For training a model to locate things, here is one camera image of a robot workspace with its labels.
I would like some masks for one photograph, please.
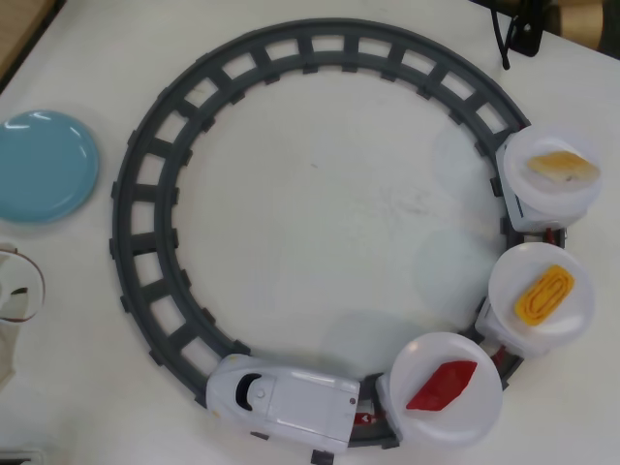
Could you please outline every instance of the blue plate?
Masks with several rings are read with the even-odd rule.
[[[79,121],[30,111],[0,126],[0,217],[44,223],[80,206],[99,172],[94,140]]]

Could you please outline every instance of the white table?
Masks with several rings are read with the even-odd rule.
[[[545,34],[535,58],[511,53],[504,72],[488,10],[465,0],[70,0],[0,96],[0,120],[28,109],[72,114],[94,132],[101,176],[87,205],[62,221],[0,225],[48,288],[0,392],[0,448],[42,448],[52,464],[308,463],[304,446],[218,423],[152,362],[120,308],[108,239],[111,184],[159,92],[244,32],[314,16],[391,23],[450,47],[530,120],[571,124],[594,140],[608,177],[567,242],[595,282],[590,331],[519,368],[478,446],[357,449],[337,463],[617,463],[620,63]],[[361,376],[389,368],[416,335],[471,318],[501,251],[502,208],[484,162],[442,109],[363,73],[293,76],[248,92],[194,150],[178,183],[178,254],[197,298],[257,352]],[[145,279],[158,272],[140,266]],[[215,359],[197,363],[208,370]]]

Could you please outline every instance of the toy food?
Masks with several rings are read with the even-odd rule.
[[[443,363],[409,401],[407,410],[444,410],[469,385],[477,366],[475,361],[470,360]]]
[[[527,161],[527,166],[530,170],[539,172],[556,183],[573,179],[593,182],[601,175],[597,167],[566,150],[530,158]]]
[[[573,276],[555,264],[521,296],[514,305],[514,313],[526,325],[539,325],[558,308],[573,286]]]

